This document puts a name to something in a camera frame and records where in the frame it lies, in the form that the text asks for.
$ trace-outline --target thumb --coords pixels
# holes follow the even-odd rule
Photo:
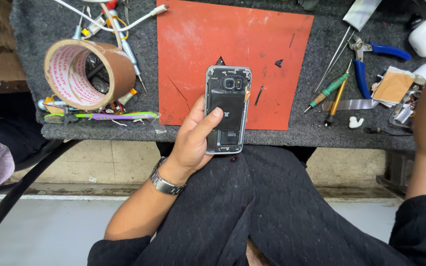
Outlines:
[[[191,137],[194,141],[204,140],[206,136],[221,122],[223,110],[216,107],[209,115],[205,116],[196,127],[191,131]]]

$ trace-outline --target yellow screwdriver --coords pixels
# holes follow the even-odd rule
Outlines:
[[[342,76],[340,76],[339,78],[331,82],[326,89],[322,90],[321,93],[318,94],[318,96],[316,96],[316,98],[310,103],[310,106],[307,108],[307,110],[305,110],[305,112],[307,112],[310,108],[317,106],[317,104],[321,103],[324,99],[326,99],[326,97],[330,95],[330,93],[336,90],[348,78],[349,76],[348,71],[350,66],[351,64],[348,65],[348,69],[346,70],[346,73],[344,73]]]
[[[348,69],[346,70],[346,73],[348,74],[348,76],[349,76],[349,67],[351,66],[352,61],[353,61],[352,59],[351,61],[349,61]],[[341,95],[343,94],[343,90],[345,90],[347,81],[348,81],[348,77],[346,77],[345,81],[343,82],[343,84],[341,84],[341,87],[336,92],[335,101],[333,102],[333,105],[331,106],[331,110],[327,119],[325,119],[325,126],[329,126],[334,122],[333,117],[336,114],[336,109],[338,108],[338,104],[341,99]]]

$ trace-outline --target scratch on mat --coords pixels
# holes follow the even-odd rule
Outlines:
[[[170,82],[172,82],[172,84],[174,85],[174,87],[177,89],[177,91],[180,93],[180,95],[185,99],[186,105],[188,106],[188,110],[190,109],[190,106],[188,104],[188,101],[186,100],[185,96],[183,96],[183,94],[180,92],[180,90],[177,88],[177,86],[175,86],[175,83],[169,78],[169,76],[167,76],[167,78],[170,80]]]

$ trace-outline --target tiled floor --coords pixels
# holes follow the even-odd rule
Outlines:
[[[317,185],[378,186],[384,172],[383,150],[318,148],[307,165]],[[83,141],[63,154],[38,179],[46,183],[140,184],[150,175],[160,154],[155,142]],[[29,169],[15,172],[17,181]]]

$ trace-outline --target green screwdriver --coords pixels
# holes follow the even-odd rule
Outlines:
[[[321,93],[318,94],[318,96],[310,103],[310,106],[307,108],[307,110],[305,110],[305,112],[307,112],[310,108],[317,106],[317,104],[321,103],[324,99],[326,99],[326,97],[330,95],[330,93],[336,90],[346,80],[346,78],[349,76],[348,71],[350,66],[351,64],[348,65],[348,69],[346,70],[346,73],[344,73],[342,76],[340,76],[339,78],[331,82],[328,88],[322,90]]]

